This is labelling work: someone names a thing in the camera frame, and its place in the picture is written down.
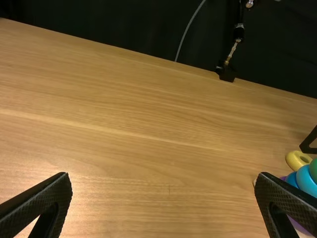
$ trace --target wooden table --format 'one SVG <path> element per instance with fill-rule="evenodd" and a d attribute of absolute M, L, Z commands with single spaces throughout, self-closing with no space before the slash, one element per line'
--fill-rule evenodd
<path fill-rule="evenodd" d="M 5 19 L 0 55 L 0 202 L 68 172 L 62 238 L 266 238 L 252 180 L 317 122 L 316 99 Z"/>

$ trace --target blue ring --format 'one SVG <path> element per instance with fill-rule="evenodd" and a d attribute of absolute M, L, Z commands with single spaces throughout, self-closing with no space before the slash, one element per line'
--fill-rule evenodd
<path fill-rule="evenodd" d="M 285 182 L 289 183 L 290 185 L 293 185 L 296 188 L 299 188 L 296 182 L 296 172 L 290 173 L 286 179 Z"/>
<path fill-rule="evenodd" d="M 317 184 L 309 173 L 309 165 L 304 165 L 297 171 L 296 181 L 300 190 L 317 198 Z"/>

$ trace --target black clamp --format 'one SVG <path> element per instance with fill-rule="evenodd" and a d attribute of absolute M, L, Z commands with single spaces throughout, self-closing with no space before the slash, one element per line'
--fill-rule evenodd
<path fill-rule="evenodd" d="M 230 53 L 226 56 L 225 60 L 220 60 L 217 67 L 216 67 L 216 73 L 219 75 L 219 79 L 227 81 L 227 82 L 233 82 L 236 77 L 236 71 L 232 68 L 232 66 L 229 64 L 233 53 L 235 52 L 238 44 L 242 43 L 244 40 L 244 24 L 243 24 L 243 11 L 244 8 L 250 10 L 251 7 L 254 6 L 254 0 L 248 0 L 247 2 L 242 3 L 241 0 L 239 0 L 238 4 L 238 11 L 237 11 L 237 17 L 236 17 L 236 24 L 233 29 L 233 46 L 231 48 Z"/>

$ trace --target green ring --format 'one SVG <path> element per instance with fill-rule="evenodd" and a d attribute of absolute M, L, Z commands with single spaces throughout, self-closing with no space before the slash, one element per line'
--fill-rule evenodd
<path fill-rule="evenodd" d="M 309 164 L 309 172 L 314 182 L 317 183 L 317 158 L 313 159 L 313 161 Z"/>

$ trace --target cable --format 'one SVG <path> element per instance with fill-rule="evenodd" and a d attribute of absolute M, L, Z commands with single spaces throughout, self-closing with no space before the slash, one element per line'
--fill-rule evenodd
<path fill-rule="evenodd" d="M 177 54 L 176 54 L 176 57 L 175 57 L 175 60 L 174 60 L 175 62 L 177 62 L 177 60 L 178 60 L 179 52 L 180 52 L 180 49 L 182 48 L 183 41 L 184 41 L 184 39 L 185 39 L 185 36 L 186 36 L 186 34 L 187 34 L 188 29 L 189 29 L 190 25 L 192 24 L 193 20 L 195 19 L 197 13 L 199 12 L 200 8 L 202 8 L 202 6 L 204 5 L 205 2 L 206 2 L 206 0 L 202 0 L 202 2 L 199 4 L 198 8 L 197 8 L 196 11 L 194 12 L 192 18 L 189 20 L 189 22 L 188 22 L 188 24 L 187 24 L 187 27 L 186 27 L 186 29 L 185 29 L 185 31 L 184 31 L 183 37 L 182 37 L 182 39 L 181 39 L 181 41 L 180 41 L 180 43 L 179 43 L 178 50 L 177 50 Z"/>

